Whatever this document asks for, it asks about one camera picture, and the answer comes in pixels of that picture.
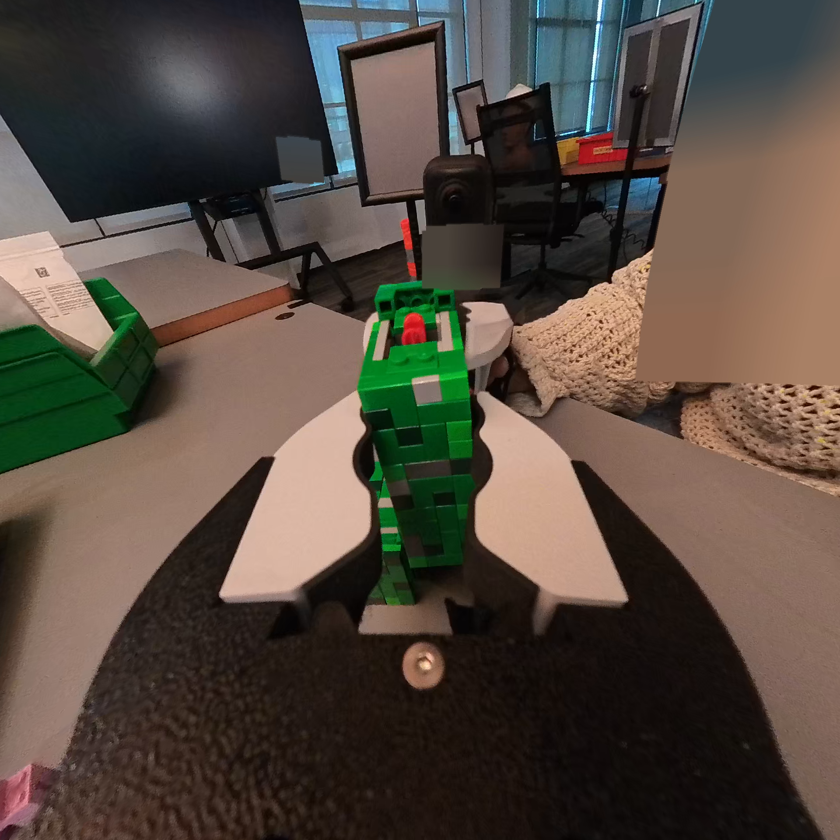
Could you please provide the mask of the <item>crumpled white paper bag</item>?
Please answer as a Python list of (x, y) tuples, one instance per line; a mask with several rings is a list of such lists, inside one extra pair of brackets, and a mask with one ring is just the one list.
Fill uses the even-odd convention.
[(1, 279), (1, 330), (38, 327), (68, 349), (91, 359), (113, 335), (79, 279), (37, 279), (16, 287)]

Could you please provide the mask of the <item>black mesh office chair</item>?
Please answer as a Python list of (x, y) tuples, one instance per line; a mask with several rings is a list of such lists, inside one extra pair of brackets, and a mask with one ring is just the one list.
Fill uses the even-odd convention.
[(574, 203), (562, 200), (560, 155), (553, 126), (550, 84), (478, 107), (480, 136), (495, 188), (494, 220), (503, 226), (502, 279), (511, 276), (511, 248), (534, 245), (539, 263), (517, 298), (548, 283), (577, 297), (595, 280), (547, 267), (546, 251), (577, 236), (584, 217), (604, 204), (580, 188)]

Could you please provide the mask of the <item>person's right hand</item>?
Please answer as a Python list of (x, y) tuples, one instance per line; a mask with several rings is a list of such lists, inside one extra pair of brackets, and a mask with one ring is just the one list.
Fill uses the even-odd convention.
[(511, 348), (507, 348), (492, 362), (486, 389), (502, 402), (506, 402), (510, 396), (517, 394), (531, 396), (535, 394), (527, 372), (519, 365)]

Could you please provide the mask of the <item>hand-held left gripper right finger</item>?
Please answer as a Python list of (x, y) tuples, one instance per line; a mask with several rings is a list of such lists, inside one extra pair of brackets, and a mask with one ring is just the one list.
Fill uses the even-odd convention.
[(560, 606), (628, 601), (572, 461), (494, 396), (476, 399), (469, 588), (514, 634), (542, 635)]

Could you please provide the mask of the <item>black light stand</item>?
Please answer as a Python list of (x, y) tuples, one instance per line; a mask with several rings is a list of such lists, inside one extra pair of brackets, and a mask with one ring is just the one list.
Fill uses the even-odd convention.
[(616, 270), (618, 254), (624, 239), (624, 223), (627, 210), (627, 201), (631, 187), (631, 182), (634, 178), (634, 167), (637, 157), (638, 140), (644, 117), (644, 111), (647, 105), (647, 101), (650, 97), (649, 86), (636, 85), (630, 89), (628, 95), (633, 103), (633, 117), (631, 121), (631, 131), (629, 134), (628, 146), (626, 151), (622, 187), (616, 209), (615, 222), (612, 226), (610, 234), (611, 246), (607, 268), (607, 280), (609, 281), (612, 280), (613, 273)]

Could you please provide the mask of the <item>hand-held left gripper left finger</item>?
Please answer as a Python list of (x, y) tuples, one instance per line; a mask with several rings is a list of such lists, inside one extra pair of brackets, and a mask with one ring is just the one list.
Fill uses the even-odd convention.
[(382, 568), (371, 430), (346, 396), (276, 451), (218, 593), (292, 605), (304, 623), (336, 602), (358, 626)]

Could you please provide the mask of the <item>person's right forearm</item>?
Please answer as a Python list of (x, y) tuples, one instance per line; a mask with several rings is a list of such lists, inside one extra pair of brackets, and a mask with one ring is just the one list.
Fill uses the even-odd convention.
[(649, 251), (582, 298), (514, 328), (511, 350), (529, 388), (509, 395), (511, 408), (527, 417), (543, 417), (555, 402), (569, 397), (634, 418), (676, 390), (674, 382), (636, 378), (653, 256)]

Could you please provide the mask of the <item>flat white paper bag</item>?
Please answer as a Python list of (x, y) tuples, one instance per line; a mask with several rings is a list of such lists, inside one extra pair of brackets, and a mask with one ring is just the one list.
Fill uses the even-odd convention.
[(68, 318), (95, 306), (49, 232), (2, 239), (1, 276), (44, 319)]

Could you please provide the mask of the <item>red plastic bin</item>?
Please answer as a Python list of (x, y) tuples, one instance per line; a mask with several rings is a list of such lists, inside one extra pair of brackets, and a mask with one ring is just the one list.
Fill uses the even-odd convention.
[(577, 138), (576, 141), (579, 148), (577, 162), (580, 165), (624, 162), (626, 160), (627, 147), (616, 147), (614, 145), (613, 131), (588, 134)]

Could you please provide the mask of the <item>black television screen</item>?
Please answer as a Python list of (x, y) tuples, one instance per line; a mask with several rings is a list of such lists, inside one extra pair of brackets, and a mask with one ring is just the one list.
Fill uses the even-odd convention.
[(73, 223), (290, 182), (277, 137), (336, 175), (294, 1), (3, 1), (1, 110)]

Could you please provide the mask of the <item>small black framed board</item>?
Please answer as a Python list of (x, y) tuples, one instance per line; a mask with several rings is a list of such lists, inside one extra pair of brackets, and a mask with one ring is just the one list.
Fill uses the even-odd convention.
[(454, 87), (452, 95), (464, 142), (473, 147), (481, 138), (478, 109), (488, 104), (485, 82), (477, 79)]

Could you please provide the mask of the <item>green lego creeper figure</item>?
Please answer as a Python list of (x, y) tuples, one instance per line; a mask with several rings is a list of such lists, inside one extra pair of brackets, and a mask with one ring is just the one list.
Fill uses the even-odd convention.
[(382, 542), (369, 603), (416, 603), (415, 572), (464, 559), (473, 420), (464, 341), (451, 290), (380, 286), (379, 321), (357, 393), (372, 431)]

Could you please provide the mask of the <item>black framed grey board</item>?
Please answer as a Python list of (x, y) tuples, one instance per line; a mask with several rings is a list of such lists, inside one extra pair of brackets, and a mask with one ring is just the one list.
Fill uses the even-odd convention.
[(648, 97), (637, 146), (675, 144), (694, 64), (703, 2), (694, 3), (625, 27), (618, 62), (612, 147), (627, 148), (636, 100), (630, 91), (647, 88)]
[(425, 168), (449, 154), (445, 36), (438, 21), (338, 48), (360, 202), (406, 204), (417, 267)]

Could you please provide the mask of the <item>pink lego pig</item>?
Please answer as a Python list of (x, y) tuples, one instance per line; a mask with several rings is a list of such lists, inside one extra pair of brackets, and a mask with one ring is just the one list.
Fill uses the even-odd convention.
[(41, 764), (26, 765), (1, 782), (1, 836), (30, 824), (46, 797), (54, 771)]

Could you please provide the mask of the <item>green plastic bin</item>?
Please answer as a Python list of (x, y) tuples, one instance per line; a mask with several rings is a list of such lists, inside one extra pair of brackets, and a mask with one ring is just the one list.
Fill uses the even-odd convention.
[(1, 472), (130, 431), (159, 349), (106, 278), (85, 280), (113, 335), (87, 361), (42, 327), (1, 335)]

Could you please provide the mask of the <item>black television stand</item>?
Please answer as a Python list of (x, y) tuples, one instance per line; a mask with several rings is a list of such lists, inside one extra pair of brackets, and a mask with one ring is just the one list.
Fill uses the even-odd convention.
[(187, 202), (187, 206), (189, 207), (192, 220), (195, 222), (204, 240), (207, 256), (221, 262), (226, 262), (223, 250), (215, 235), (215, 228), (211, 225), (208, 218), (211, 217), (216, 222), (222, 222), (236, 219), (237, 217), (256, 215), (269, 253), (236, 262), (236, 267), (246, 270), (257, 270), (300, 258), (301, 272), (298, 299), (303, 302), (308, 302), (310, 301), (309, 281), (312, 258), (317, 257), (321, 266), (328, 272), (341, 293), (342, 297), (339, 303), (341, 311), (351, 312), (354, 309), (355, 301), (350, 287), (318, 241), (290, 248), (281, 247), (275, 225), (271, 220), (266, 205), (266, 199), (260, 191), (227, 194), (225, 196), (209, 198), (205, 201), (192, 200)]

